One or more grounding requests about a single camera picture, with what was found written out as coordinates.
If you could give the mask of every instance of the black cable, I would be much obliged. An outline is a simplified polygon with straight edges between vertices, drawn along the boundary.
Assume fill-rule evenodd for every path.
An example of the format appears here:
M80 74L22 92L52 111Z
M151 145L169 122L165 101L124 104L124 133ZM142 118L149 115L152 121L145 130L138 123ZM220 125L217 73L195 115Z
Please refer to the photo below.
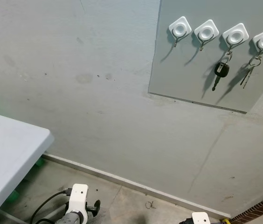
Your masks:
M63 190L63 191L60 191L54 195L52 195L51 197L49 197L47 200L45 200L36 210L35 212L33 213L31 219L30 219L30 224L33 224L33 219L36 215L36 213L49 201L51 200L53 197L56 197L57 195L61 195L61 194L66 194L66 190Z
M50 224L55 224L53 221L47 219L47 218L42 218L40 220L38 220L35 224L39 224L41 222L47 222L47 223L50 223Z

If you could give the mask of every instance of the car key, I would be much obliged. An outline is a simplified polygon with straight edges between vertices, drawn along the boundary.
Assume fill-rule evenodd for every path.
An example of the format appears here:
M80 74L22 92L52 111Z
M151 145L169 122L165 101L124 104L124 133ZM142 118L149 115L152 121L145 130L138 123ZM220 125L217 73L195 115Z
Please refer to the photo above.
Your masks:
M224 62L219 62L216 66L215 66L215 74L217 75L216 79L215 79L215 84L212 87L212 91L215 90L217 84L219 83L221 78L224 78L227 76L228 72L229 72L229 65L228 65L228 61L226 63Z

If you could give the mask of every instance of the white table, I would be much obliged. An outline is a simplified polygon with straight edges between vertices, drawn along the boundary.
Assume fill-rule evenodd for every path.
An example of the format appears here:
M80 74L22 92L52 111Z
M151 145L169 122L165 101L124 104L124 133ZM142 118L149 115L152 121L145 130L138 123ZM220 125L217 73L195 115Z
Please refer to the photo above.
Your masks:
M53 141L48 129L0 116L0 206Z

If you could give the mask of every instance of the baseboard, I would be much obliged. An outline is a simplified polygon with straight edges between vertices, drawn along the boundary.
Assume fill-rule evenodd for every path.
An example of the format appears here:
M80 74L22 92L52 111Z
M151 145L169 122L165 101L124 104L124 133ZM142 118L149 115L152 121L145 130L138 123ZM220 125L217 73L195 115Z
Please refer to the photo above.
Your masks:
M184 200L182 198L175 197L175 196L167 194L165 192L144 186L142 184L127 180L127 179L122 178L120 176L116 176L116 175L104 172L102 170L98 170L98 169L83 165L83 164L78 163L78 162L70 161L70 160L67 160L67 159L64 159L64 158L61 158L58 156L54 156L51 154L47 154L47 153L45 153L43 155L43 158L57 162L59 164L67 166L67 167L71 167L73 169L81 170L85 173L103 178L105 180L120 184L122 186L131 188L133 190L137 190L137 191L142 192L144 194L151 195L153 197L159 198L161 200L179 205L181 207L184 207L184 208L187 208L187 209L190 209L193 211L205 211L208 213L208 215L210 217L213 217L213 218L222 219L222 218L230 218L231 217L230 214L220 212L220 211L216 211L214 209L211 209L211 208L208 208L208 207L205 207L205 206Z

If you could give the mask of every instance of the gray panel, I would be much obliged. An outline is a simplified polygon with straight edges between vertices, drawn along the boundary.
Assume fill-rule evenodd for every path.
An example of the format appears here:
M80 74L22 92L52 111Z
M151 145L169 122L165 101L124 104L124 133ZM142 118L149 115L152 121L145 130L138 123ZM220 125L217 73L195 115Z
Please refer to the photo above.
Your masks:
M193 30L213 19L220 35L206 44L202 52L193 33L173 48L175 40L168 26L181 16L186 16ZM216 77L213 68L227 50L221 34L240 22L244 23L249 40L233 49L229 74L212 91ZM245 89L239 84L247 71L245 64L256 53L251 39L261 32L263 1L163 0L149 92L248 112L263 93L263 59Z

